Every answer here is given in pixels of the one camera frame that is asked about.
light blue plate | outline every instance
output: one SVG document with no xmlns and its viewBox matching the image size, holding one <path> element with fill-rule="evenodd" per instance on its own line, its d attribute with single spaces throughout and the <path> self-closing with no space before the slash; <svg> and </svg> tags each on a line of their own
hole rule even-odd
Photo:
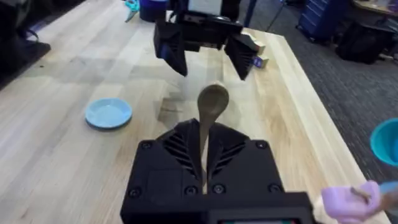
<svg viewBox="0 0 398 224">
<path fill-rule="evenodd" d="M 130 105 L 118 98 L 103 98 L 92 102 L 86 109 L 86 121 L 96 128 L 118 128 L 132 116 Z"/>
</svg>

cable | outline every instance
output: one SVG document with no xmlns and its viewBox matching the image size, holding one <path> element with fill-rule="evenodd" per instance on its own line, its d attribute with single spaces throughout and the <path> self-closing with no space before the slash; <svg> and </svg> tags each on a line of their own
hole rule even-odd
<svg viewBox="0 0 398 224">
<path fill-rule="evenodd" d="M 282 12 L 283 8 L 285 7 L 286 3 L 285 1 L 282 2 L 282 5 L 279 7 L 278 11 L 276 12 L 276 15 L 274 16 L 274 18 L 271 20 L 271 22 L 269 23 L 266 32 L 269 31 L 269 29 L 272 27 L 272 25 L 274 24 L 275 20 L 279 17 L 279 14 Z"/>
</svg>

black device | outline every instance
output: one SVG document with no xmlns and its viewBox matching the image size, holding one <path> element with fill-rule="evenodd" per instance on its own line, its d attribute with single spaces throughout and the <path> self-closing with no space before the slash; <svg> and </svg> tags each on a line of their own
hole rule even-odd
<svg viewBox="0 0 398 224">
<path fill-rule="evenodd" d="M 240 0 L 223 1 L 221 15 L 188 10 L 188 0 L 170 0 L 175 22 L 158 20 L 155 25 L 156 57 L 164 59 L 176 72 L 187 76 L 185 51 L 199 52 L 200 47 L 224 51 L 231 59 L 239 77 L 244 80 L 258 48 L 248 35 L 241 34 L 243 26 L 236 22 Z"/>
<path fill-rule="evenodd" d="M 316 223 L 305 192 L 284 192 L 266 141 L 215 123 L 203 194 L 199 122 L 141 141 L 121 208 L 124 224 Z"/>
<path fill-rule="evenodd" d="M 336 48 L 336 53 L 344 60 L 372 64 L 391 45 L 394 35 L 395 32 L 388 27 L 353 22 Z"/>
</svg>

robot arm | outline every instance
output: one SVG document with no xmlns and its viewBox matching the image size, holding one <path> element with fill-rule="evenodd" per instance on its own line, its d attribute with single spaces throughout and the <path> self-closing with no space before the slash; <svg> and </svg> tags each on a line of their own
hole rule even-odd
<svg viewBox="0 0 398 224">
<path fill-rule="evenodd" d="M 139 144 L 121 209 L 124 224 L 316 223 L 305 192 L 284 192 L 267 142 L 214 124 L 207 194 L 198 145 L 195 119 Z"/>
<path fill-rule="evenodd" d="M 241 34 L 243 26 L 236 22 L 240 0 L 220 2 L 171 0 L 169 3 L 176 15 L 175 22 L 156 22 L 156 56 L 164 59 L 179 74 L 187 76 L 186 50 L 199 52 L 200 47 L 221 50 L 225 45 L 224 51 L 244 80 L 258 49 L 249 36 Z M 208 4 L 214 8 L 204 7 Z"/>
</svg>

wooden spoon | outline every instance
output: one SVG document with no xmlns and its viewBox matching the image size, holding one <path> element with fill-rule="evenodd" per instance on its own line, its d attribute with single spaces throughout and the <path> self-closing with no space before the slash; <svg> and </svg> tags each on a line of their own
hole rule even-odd
<svg viewBox="0 0 398 224">
<path fill-rule="evenodd" d="M 207 151 L 205 143 L 209 129 L 225 110 L 229 103 L 229 94 L 224 86 L 215 83 L 204 88 L 198 97 L 198 110 L 200 120 L 200 155 L 203 174 L 203 186 L 207 183 Z"/>
</svg>

